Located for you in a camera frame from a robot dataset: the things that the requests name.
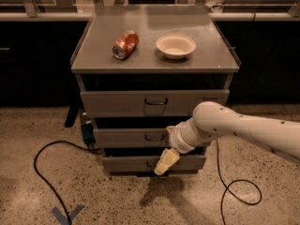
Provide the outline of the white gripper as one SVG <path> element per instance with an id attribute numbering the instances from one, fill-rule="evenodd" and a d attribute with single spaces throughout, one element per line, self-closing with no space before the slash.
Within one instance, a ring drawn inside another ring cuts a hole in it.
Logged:
<path id="1" fill-rule="evenodd" d="M 187 154 L 203 143 L 200 130 L 194 120 L 189 118 L 176 126 L 168 126 L 170 149 L 166 148 L 157 162 L 154 173 L 162 175 L 168 171 L 180 158 L 180 154 Z"/>

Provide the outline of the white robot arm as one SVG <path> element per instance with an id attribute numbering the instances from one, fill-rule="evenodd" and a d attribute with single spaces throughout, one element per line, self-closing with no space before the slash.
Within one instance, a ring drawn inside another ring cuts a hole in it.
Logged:
<path id="1" fill-rule="evenodd" d="M 171 148 L 162 152 L 154 169 L 156 175 L 168 171 L 181 154 L 226 135 L 234 135 L 296 165 L 300 164 L 298 122 L 244 115 L 216 102 L 205 101 L 195 107 L 187 121 L 166 129 Z"/>

